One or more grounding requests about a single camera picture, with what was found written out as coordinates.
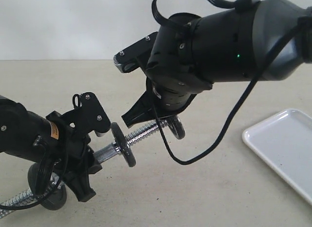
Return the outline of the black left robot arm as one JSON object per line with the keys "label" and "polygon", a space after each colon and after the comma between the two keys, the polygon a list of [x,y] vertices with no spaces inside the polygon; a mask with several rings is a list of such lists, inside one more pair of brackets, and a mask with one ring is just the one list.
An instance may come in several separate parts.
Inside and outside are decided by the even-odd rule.
{"label": "black left robot arm", "polygon": [[0,99],[0,150],[33,162],[28,177],[31,191],[40,200],[51,196],[53,174],[80,202],[96,194],[89,176],[102,167],[89,145],[90,133],[105,134],[111,122],[94,93],[76,94],[72,101],[72,110],[42,117],[21,103]]}

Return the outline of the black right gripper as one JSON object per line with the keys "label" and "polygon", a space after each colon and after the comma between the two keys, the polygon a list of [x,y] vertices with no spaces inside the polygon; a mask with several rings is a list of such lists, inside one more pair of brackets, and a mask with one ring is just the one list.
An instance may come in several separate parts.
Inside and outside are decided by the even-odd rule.
{"label": "black right gripper", "polygon": [[147,77],[146,91],[121,117],[128,128],[183,112],[197,95],[197,78]]}

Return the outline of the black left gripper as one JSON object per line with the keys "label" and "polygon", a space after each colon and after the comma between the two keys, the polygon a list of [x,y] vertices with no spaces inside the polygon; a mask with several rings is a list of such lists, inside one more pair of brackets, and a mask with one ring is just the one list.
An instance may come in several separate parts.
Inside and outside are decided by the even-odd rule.
{"label": "black left gripper", "polygon": [[51,112],[39,121],[34,138],[37,173],[35,184],[47,186],[53,173],[75,194],[79,202],[87,202],[96,192],[90,187],[89,173],[98,173],[102,165],[95,163],[91,138],[77,134],[74,111]]}

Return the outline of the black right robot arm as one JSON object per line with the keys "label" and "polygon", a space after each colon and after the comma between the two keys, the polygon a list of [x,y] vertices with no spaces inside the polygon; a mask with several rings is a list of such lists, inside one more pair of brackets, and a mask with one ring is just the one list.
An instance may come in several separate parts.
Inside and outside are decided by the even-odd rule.
{"label": "black right robot arm", "polygon": [[114,56],[122,73],[140,68],[152,83],[123,116],[125,124],[168,118],[184,111],[214,83],[248,82],[273,46],[304,19],[310,7],[289,0],[237,0],[232,9],[205,17],[175,13],[157,32]]}

